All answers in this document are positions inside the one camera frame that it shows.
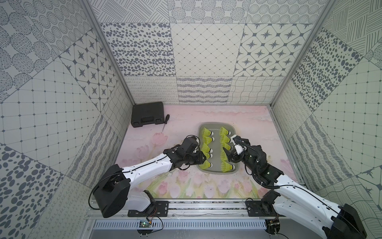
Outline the yellow shuttlecock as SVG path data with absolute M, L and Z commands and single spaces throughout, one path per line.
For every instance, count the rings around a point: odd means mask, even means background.
M 225 143 L 225 142 L 222 143 L 221 146 L 222 146 L 222 148 L 225 148 L 225 149 L 227 149 L 227 150 L 231 150 L 231 149 L 232 149 L 232 146 L 229 145 L 228 143 Z
M 222 136 L 231 135 L 231 131 L 229 131 L 228 129 L 226 129 L 225 127 L 222 126 L 219 129 L 219 135 L 222 135 Z
M 227 173 L 235 170 L 235 166 L 233 164 L 230 164 L 228 161 L 222 161 L 221 162 L 221 172 Z
M 210 163 L 208 160 L 205 160 L 203 164 L 199 165 L 199 168 L 201 170 L 207 170 L 212 167 L 212 163 Z
M 205 127 L 202 129 L 202 136 L 213 136 L 213 135 L 214 135 L 214 133 L 212 131 L 210 131 L 209 129 L 207 129 Z
M 210 159 L 212 157 L 212 153 L 203 152 L 203 154 L 205 155 L 206 159 Z
M 203 146 L 202 146 L 202 152 L 212 153 L 213 150 L 206 143 L 204 143 Z
M 203 143 L 206 145 L 210 144 L 211 142 L 214 141 L 214 137 L 211 136 L 202 136 Z
M 220 136 L 220 142 L 221 143 L 230 143 L 231 139 L 227 135 L 221 135 Z

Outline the grey plastic storage box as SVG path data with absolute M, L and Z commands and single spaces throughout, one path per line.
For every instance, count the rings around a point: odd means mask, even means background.
M 231 135 L 228 135 L 229 138 L 235 134 L 235 128 L 229 124 L 226 124 L 226 123 L 205 122 L 205 123 L 201 124 L 199 127 L 198 137 L 201 140 L 201 150 L 202 150 L 202 146 L 204 144 L 203 140 L 202 140 L 202 129 L 205 127 L 214 133 L 214 135 L 212 136 L 212 137 L 214 137 L 214 141 L 211 142 L 210 144 L 208 144 L 208 146 L 213 150 L 212 157 L 210 159 L 206 159 L 210 163 L 212 163 L 212 167 L 207 169 L 207 170 L 201 170 L 198 167 L 202 172 L 211 173 L 211 174 L 233 174 L 236 171 L 238 171 L 238 169 L 239 169 L 238 164 L 229 162 L 227 159 L 227 156 L 224 154 L 224 150 L 223 150 L 224 148 L 222 148 L 222 146 L 221 146 L 222 143 L 220 142 L 220 135 L 219 135 L 219 129 L 222 126 L 225 127 L 226 129 L 228 129 L 229 131 L 231 131 Z M 230 164 L 233 164 L 235 166 L 235 170 L 233 170 L 231 172 L 227 172 L 227 173 L 222 173 L 221 172 L 221 162 L 222 161 L 228 161 Z

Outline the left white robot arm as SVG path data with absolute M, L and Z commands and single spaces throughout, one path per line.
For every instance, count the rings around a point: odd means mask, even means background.
M 143 163 L 121 168 L 111 166 L 92 190 L 98 209 L 104 218 L 110 218 L 122 209 L 154 215 L 157 203 L 150 192 L 130 192 L 140 183 L 182 169 L 183 165 L 202 165 L 206 157 L 201 151 L 200 139 L 195 135 L 187 136 L 182 144 L 165 149 L 163 153 Z

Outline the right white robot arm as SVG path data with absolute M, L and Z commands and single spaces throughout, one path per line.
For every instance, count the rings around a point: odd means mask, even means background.
M 367 232 L 355 208 L 340 206 L 302 187 L 278 168 L 267 162 L 260 145 L 233 135 L 231 150 L 225 150 L 230 162 L 242 162 L 252 178 L 268 189 L 262 198 L 266 209 L 286 216 L 315 232 L 323 239 L 365 239 Z

